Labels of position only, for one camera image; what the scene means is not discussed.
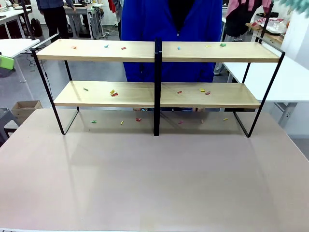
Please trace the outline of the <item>wooden two-tier shelf rack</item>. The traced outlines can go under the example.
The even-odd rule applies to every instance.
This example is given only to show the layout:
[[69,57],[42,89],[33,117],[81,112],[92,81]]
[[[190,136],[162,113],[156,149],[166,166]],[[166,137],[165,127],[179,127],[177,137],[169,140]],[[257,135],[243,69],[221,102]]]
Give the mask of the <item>wooden two-tier shelf rack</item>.
[[[44,82],[44,87],[46,90],[46,93],[48,95],[49,101],[51,103],[52,109],[54,111],[57,110],[57,108],[59,106],[56,106],[54,104],[54,99],[56,97],[52,96],[51,90],[48,86],[48,84],[46,83],[46,77],[44,76],[44,73],[42,71],[42,65],[41,65],[41,61],[43,60],[39,60],[37,57],[37,52],[41,51],[42,49],[44,49],[45,47],[47,47],[48,45],[52,44],[53,42],[57,41],[59,38],[57,35],[53,35],[52,37],[46,39],[45,41],[37,44],[36,46],[31,48],[31,52],[33,55],[33,58],[35,60],[36,66],[38,68],[38,71],[40,72],[40,76],[42,78],[42,81]],[[162,85],[162,43],[164,41],[162,41],[161,39],[155,39],[155,41],[153,41],[155,43],[155,54],[154,54],[154,82],[152,82],[154,84],[154,107],[153,109],[153,113],[154,113],[154,136],[158,136],[160,134],[160,118],[161,118],[161,109],[163,107],[161,107],[161,85]],[[282,51],[279,48],[276,48],[275,46],[273,46],[272,44],[268,43],[267,41],[265,41],[264,39],[262,40],[262,44],[263,46],[265,46],[268,50],[272,51],[273,53],[275,53],[276,55],[279,56],[279,61],[278,62],[274,62],[277,64],[277,69],[280,68],[282,61],[285,57],[285,52]],[[253,62],[245,62],[247,65],[251,65]],[[265,104],[266,101],[266,96],[263,97],[262,101],[259,101],[260,106],[257,109],[254,109],[257,111],[258,114],[261,113],[263,106]],[[80,109],[81,107],[79,106],[72,106],[75,107],[76,109]],[[233,112],[234,117],[238,117],[238,112],[240,109],[242,108],[219,108],[221,110],[224,109],[231,109]]]

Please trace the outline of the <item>light wooden shelf board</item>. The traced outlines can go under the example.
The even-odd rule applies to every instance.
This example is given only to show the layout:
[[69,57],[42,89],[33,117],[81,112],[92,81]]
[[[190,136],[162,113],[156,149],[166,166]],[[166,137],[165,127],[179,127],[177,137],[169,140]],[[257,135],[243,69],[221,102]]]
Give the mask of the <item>light wooden shelf board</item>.
[[[37,52],[39,60],[154,62],[155,43],[58,39]],[[163,42],[163,62],[278,62],[279,56],[253,42]]]
[[[153,108],[153,83],[70,81],[54,99],[56,106]],[[112,97],[111,91],[118,95]],[[259,101],[244,84],[162,83],[161,107],[257,109]]]

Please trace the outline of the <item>person in blue jacket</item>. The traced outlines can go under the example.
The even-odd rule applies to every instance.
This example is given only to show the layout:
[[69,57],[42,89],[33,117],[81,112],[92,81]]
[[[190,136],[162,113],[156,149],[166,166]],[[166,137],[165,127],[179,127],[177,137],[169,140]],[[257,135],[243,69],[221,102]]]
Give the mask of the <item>person in blue jacket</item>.
[[[124,0],[121,40],[219,42],[222,0]],[[162,82],[213,82],[214,63],[164,62]],[[154,63],[124,62],[128,82],[154,82]]]

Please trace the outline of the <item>person with red scarf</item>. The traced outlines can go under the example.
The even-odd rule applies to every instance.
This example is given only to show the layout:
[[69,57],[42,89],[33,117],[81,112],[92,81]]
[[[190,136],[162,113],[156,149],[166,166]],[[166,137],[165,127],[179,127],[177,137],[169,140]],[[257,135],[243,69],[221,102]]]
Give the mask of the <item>person with red scarf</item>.
[[121,40],[121,23],[124,0],[108,0],[110,10],[115,13],[118,25],[119,39]]

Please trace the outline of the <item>grey background desk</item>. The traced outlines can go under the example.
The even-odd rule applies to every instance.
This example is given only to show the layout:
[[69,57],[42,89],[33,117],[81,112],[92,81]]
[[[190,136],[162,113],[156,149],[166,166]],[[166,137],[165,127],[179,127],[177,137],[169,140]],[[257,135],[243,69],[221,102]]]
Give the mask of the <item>grey background desk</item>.
[[76,6],[76,11],[64,5],[65,13],[69,19],[69,35],[74,39],[90,38],[99,39],[103,37],[101,22],[103,4],[87,4]]

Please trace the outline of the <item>brown cardboard box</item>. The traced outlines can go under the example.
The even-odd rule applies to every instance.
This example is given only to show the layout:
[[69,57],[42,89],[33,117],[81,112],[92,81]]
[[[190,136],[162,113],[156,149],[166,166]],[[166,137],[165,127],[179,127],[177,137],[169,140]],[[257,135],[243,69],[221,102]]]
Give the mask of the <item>brown cardboard box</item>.
[[11,109],[17,121],[22,124],[35,110],[41,109],[40,101],[18,101]]

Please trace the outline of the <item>person in pink and black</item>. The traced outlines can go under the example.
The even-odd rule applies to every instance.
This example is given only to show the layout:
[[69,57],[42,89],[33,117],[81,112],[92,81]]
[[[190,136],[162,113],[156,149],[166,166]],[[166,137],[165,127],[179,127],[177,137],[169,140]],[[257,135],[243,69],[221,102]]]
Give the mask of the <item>person in pink and black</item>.
[[259,7],[268,12],[272,0],[229,0],[226,12],[226,34],[231,37],[242,36],[247,30],[253,14]]

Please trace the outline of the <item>large white table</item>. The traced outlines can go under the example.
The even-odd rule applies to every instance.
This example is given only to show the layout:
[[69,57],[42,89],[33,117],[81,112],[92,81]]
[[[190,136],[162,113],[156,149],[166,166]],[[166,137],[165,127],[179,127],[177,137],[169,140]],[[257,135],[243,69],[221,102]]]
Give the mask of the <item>large white table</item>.
[[[249,67],[245,85],[260,102],[276,67],[276,63],[252,63]],[[278,124],[284,128],[297,106],[309,106],[309,70],[285,57],[267,95],[265,105],[271,103],[282,113]]]

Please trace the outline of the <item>person in black clothes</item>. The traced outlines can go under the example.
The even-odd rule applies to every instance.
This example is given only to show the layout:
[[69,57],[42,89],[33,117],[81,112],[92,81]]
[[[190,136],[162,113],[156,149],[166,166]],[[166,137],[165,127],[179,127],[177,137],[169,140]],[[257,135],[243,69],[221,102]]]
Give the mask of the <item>person in black clothes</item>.
[[44,16],[49,36],[59,33],[61,39],[68,39],[67,18],[64,9],[66,4],[76,11],[72,0],[36,0],[38,10]]

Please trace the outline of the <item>black stand pole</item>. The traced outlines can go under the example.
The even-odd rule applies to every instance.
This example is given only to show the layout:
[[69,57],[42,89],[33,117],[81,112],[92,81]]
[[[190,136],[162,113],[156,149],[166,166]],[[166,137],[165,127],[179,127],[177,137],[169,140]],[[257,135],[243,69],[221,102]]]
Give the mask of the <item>black stand pole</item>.
[[29,35],[30,35],[32,40],[35,40],[32,29],[30,28],[30,22],[29,22],[29,18],[28,18],[28,13],[27,13],[25,1],[24,0],[20,0],[20,1],[21,1],[21,6],[22,6],[22,9],[23,9],[23,12],[24,12],[25,23],[26,23]]
[[269,19],[270,19],[270,15],[271,15],[271,11],[272,11],[273,6],[274,6],[274,0],[271,0],[269,9],[267,10],[266,20],[265,20],[265,23],[264,23],[264,26],[263,26],[261,35],[260,35],[260,37],[258,38],[258,43],[259,43],[259,44],[262,44],[262,40],[263,40],[264,34],[265,34],[265,32],[266,32],[266,28],[267,28],[267,25],[268,25],[268,22],[269,22]]

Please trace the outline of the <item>wooden workbench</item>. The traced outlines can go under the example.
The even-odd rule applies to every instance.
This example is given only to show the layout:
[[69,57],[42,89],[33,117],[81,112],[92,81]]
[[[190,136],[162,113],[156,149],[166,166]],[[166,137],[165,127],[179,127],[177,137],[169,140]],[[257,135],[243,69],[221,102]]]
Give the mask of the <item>wooden workbench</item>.
[[[248,31],[252,34],[251,41],[254,42],[256,37],[260,37],[263,27],[256,23],[247,23]],[[283,43],[283,37],[279,34],[272,34],[268,31],[265,32],[263,38],[274,46],[280,48]]]

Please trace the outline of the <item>black backpack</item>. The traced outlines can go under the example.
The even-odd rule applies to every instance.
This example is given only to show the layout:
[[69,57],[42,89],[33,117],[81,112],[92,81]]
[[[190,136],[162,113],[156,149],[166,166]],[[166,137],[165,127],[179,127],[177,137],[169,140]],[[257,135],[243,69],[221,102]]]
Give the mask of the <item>black backpack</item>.
[[41,37],[42,36],[42,27],[41,27],[40,21],[36,18],[33,18],[30,21],[30,25],[31,25],[33,35],[35,37]]

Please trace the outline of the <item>grey stool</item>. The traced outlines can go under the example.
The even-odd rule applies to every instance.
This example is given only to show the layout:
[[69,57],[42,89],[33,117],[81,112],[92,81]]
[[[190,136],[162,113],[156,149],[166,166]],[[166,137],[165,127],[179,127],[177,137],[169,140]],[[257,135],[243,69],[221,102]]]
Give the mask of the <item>grey stool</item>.
[[13,121],[16,125],[16,129],[20,126],[17,118],[8,108],[0,108],[0,147],[7,141],[9,136],[5,131],[5,126]]

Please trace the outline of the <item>white side table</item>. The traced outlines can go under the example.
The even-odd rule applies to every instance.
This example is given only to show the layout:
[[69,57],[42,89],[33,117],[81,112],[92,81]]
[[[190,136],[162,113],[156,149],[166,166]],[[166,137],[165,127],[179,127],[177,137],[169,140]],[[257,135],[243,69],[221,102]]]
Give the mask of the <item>white side table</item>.
[[23,76],[19,63],[16,59],[18,55],[26,52],[33,46],[40,42],[39,39],[1,39],[0,40],[0,53],[2,56],[14,59],[14,69],[17,72],[19,81],[25,83],[26,79]]

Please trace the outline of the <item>bright green object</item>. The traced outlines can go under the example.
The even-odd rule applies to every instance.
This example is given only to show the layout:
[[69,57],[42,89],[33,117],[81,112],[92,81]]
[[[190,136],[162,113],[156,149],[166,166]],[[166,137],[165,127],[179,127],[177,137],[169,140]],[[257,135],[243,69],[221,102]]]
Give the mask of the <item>bright green object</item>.
[[0,55],[0,68],[12,70],[14,68],[14,59]]

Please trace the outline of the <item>white panel board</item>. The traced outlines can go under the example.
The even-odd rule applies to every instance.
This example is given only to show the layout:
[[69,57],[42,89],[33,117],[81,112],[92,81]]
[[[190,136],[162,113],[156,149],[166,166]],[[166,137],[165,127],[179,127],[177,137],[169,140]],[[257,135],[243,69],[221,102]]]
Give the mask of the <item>white panel board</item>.
[[299,54],[305,54],[303,50],[305,47],[302,47],[302,45],[309,45],[309,42],[305,42],[307,32],[309,33],[309,18],[306,18],[305,13],[299,14],[296,11],[292,11],[281,50],[285,51],[287,57],[300,64],[304,60],[301,57],[297,57]]

